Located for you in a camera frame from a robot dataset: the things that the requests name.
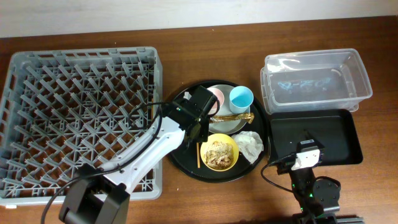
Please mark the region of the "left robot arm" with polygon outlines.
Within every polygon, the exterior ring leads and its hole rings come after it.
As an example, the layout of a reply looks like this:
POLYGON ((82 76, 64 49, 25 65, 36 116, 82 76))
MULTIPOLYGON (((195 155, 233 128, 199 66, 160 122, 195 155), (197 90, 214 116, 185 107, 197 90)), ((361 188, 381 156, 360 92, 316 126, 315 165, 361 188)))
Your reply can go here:
POLYGON ((64 223, 125 223, 132 191, 168 153, 183 142, 206 141, 214 93, 199 86, 189 99, 155 103, 154 119, 145 133, 119 157, 99 168, 85 164, 78 176, 61 187, 46 204, 40 221, 62 192, 67 191, 59 219, 64 223))

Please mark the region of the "brown gold snack wrapper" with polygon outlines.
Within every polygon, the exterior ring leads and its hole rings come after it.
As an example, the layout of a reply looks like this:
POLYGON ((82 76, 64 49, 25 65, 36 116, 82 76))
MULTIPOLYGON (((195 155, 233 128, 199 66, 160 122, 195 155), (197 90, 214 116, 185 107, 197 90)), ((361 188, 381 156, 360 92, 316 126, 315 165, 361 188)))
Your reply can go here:
POLYGON ((241 114, 232 114, 224 116, 214 116, 210 118, 210 123, 222 123, 222 122, 239 121, 239 120, 244 120, 247 123, 251 124, 254 120, 254 113, 241 113, 241 114))

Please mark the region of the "white tissue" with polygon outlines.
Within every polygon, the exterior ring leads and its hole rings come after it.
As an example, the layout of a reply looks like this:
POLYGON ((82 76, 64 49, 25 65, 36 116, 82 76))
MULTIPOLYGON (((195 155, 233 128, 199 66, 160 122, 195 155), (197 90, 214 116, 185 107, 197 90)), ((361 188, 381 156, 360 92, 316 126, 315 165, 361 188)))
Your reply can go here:
POLYGON ((232 139, 250 164, 255 163, 260 153, 264 151, 262 139, 256 132, 242 131, 239 134, 232 135, 232 139))

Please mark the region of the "pink plastic cup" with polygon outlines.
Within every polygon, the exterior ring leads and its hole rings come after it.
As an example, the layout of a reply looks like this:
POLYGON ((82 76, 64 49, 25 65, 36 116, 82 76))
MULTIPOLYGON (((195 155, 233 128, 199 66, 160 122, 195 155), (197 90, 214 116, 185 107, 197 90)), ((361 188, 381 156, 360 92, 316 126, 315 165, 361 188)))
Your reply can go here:
POLYGON ((213 105, 211 108, 210 112, 208 114, 217 114, 219 110, 221 109, 223 103, 224 103, 224 94, 223 92, 215 87, 209 87, 207 90, 211 91, 216 97, 217 97, 217 102, 213 105))

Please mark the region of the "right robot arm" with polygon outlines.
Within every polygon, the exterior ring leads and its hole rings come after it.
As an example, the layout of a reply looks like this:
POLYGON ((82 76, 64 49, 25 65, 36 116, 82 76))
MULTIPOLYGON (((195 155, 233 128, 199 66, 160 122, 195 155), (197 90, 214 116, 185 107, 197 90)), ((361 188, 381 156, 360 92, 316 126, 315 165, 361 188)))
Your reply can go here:
POLYGON ((316 139, 304 140, 297 144, 295 152, 269 162, 261 169, 261 176, 267 183, 292 193, 300 205, 300 213, 293 214, 291 217, 269 220, 268 223, 364 223, 362 217, 337 217, 336 212, 340 210, 338 201, 341 183, 327 176, 316 177, 313 173, 313 168, 321 163, 324 148, 324 145, 316 139), (290 189, 265 177, 265 169, 271 166, 277 166, 281 174, 289 174, 290 189))

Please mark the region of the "grey round plate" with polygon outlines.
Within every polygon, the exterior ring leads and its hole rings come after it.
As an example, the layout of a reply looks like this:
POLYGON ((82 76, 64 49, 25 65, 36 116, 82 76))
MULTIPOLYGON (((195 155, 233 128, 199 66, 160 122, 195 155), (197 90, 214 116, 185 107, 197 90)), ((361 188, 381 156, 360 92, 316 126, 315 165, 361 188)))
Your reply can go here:
MULTIPOLYGON (((223 103, 221 109, 219 110, 219 112, 217 112, 217 114, 215 116, 224 116, 224 115, 234 114, 229 109, 229 93, 235 86, 219 84, 219 85, 213 85, 211 87, 220 89, 224 94, 224 103, 223 103)), ((249 113, 249 112, 250 112, 250 107, 245 111, 245 113, 249 113)), ((228 122, 222 122, 222 123, 211 123, 210 127, 209 127, 209 131, 211 133, 233 134, 233 133, 239 131, 241 128, 243 128, 245 124, 246 124, 246 122, 244 120, 228 121, 228 122)))

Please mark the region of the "blue plastic cup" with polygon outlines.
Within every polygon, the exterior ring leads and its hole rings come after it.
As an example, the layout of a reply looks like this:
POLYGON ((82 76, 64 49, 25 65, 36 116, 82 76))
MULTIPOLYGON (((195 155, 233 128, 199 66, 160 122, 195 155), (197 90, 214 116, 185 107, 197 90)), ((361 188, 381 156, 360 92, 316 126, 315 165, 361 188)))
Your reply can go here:
POLYGON ((254 95, 246 86, 236 86, 229 93, 229 109, 234 114, 244 113, 253 101, 254 95))

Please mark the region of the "wooden chopstick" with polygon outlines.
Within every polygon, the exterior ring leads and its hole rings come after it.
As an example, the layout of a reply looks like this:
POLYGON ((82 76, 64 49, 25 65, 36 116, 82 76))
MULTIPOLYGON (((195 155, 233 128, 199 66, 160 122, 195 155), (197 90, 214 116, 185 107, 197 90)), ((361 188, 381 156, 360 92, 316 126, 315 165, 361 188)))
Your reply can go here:
POLYGON ((197 167, 198 169, 201 167, 200 165, 200 143, 196 142, 196 150, 197 150, 197 167))

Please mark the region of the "food leftovers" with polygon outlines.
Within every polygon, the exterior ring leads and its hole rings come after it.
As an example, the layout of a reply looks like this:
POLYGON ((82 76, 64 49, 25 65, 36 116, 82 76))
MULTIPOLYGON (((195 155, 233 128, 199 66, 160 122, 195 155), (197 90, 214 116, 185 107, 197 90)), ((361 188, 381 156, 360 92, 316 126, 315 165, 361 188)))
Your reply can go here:
POLYGON ((205 152, 205 164, 216 170, 229 168, 233 163, 232 145, 214 141, 205 152))

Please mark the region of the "yellow bowl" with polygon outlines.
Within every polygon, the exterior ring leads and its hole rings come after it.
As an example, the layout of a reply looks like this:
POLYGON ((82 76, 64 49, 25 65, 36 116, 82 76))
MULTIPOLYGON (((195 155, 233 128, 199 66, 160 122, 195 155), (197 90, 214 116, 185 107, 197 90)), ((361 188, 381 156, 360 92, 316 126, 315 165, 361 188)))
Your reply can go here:
POLYGON ((226 134, 212 134, 200 146, 203 163, 211 170, 224 172, 238 161, 239 147, 232 137, 226 134))

